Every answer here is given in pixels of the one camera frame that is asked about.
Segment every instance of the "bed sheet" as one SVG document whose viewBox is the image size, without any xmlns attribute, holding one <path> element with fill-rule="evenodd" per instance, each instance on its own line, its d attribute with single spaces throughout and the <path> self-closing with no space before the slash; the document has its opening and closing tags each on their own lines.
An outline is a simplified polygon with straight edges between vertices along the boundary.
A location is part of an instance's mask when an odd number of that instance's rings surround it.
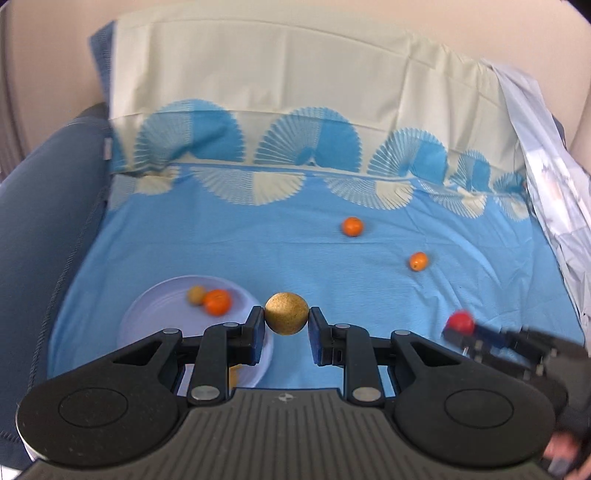
<svg viewBox="0 0 591 480">
<path fill-rule="evenodd" d="M 408 329 L 440 341 L 448 316 L 468 309 L 493 327 L 530 325 L 583 339 L 539 223 L 511 219 L 493 198 L 477 218 L 454 213 L 420 188 L 404 208 L 374 209 L 306 174 L 305 188 L 285 200 L 240 205 L 216 195 L 202 168 L 171 168 L 173 179 L 116 178 L 112 210 L 51 337 L 51 376 L 114 350 L 119 322 L 136 297 L 189 274 L 228 278 L 261 303 L 294 291 L 329 323 L 361 325 L 374 336 Z M 209 179 L 236 181 L 234 169 L 210 169 Z M 363 219 L 362 236 L 340 232 L 348 216 Z M 416 251 L 431 259 L 421 272 L 407 264 Z M 275 341 L 260 387 L 341 386 L 339 368 L 313 364 L 305 330 Z"/>
</svg>

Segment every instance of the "finger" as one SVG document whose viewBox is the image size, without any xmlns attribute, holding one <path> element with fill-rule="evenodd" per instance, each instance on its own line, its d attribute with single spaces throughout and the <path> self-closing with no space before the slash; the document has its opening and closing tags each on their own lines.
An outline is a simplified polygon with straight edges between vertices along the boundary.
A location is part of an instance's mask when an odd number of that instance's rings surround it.
<svg viewBox="0 0 591 480">
<path fill-rule="evenodd" d="M 585 463 L 573 472 L 570 472 L 564 480 L 587 480 L 591 476 L 591 456 L 587 457 Z"/>
</svg>

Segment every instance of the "small yellow fruit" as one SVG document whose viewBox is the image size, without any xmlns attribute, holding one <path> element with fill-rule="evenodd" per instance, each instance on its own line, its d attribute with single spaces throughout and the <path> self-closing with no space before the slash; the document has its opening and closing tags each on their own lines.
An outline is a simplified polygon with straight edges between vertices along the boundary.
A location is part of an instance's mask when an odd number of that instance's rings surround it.
<svg viewBox="0 0 591 480">
<path fill-rule="evenodd" d="M 228 380 L 230 383 L 230 390 L 234 390 L 234 388 L 236 388 L 238 386 L 238 380 L 239 380 L 239 375 L 238 375 L 238 370 L 240 369 L 242 365 L 235 365 L 234 367 L 230 367 L 230 373 L 228 375 Z"/>
<path fill-rule="evenodd" d="M 295 293 L 276 293 L 265 305 L 265 321 L 279 335 L 293 335 L 302 330 L 308 321 L 310 308 Z"/>
<path fill-rule="evenodd" d="M 195 285 L 187 292 L 187 300 L 191 305 L 195 305 L 196 307 L 203 304 L 203 298 L 207 290 L 201 285 Z"/>
</svg>

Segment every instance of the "blue pillow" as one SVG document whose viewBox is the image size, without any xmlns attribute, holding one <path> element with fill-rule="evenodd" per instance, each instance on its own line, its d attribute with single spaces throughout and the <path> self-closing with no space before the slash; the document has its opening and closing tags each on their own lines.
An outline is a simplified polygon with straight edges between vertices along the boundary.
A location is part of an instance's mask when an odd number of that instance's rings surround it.
<svg viewBox="0 0 591 480">
<path fill-rule="evenodd" d="M 115 22 L 106 24 L 89 39 L 90 49 L 95 58 L 96 69 L 99 72 L 100 86 L 103 89 L 105 102 L 111 104 L 111 56 L 113 49 L 113 34 Z"/>
</svg>

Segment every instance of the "metal screw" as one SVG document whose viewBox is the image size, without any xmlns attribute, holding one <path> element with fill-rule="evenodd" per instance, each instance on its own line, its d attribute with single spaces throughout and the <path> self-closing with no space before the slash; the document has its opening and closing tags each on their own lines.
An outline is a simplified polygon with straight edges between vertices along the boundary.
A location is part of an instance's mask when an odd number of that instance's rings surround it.
<svg viewBox="0 0 591 480">
<path fill-rule="evenodd" d="M 220 391 L 211 385 L 200 385 L 191 390 L 191 396 L 195 400 L 215 400 L 220 396 Z"/>
<path fill-rule="evenodd" d="M 380 390 L 374 387 L 359 387 L 353 390 L 353 398 L 363 402 L 379 400 L 382 397 Z"/>
</svg>

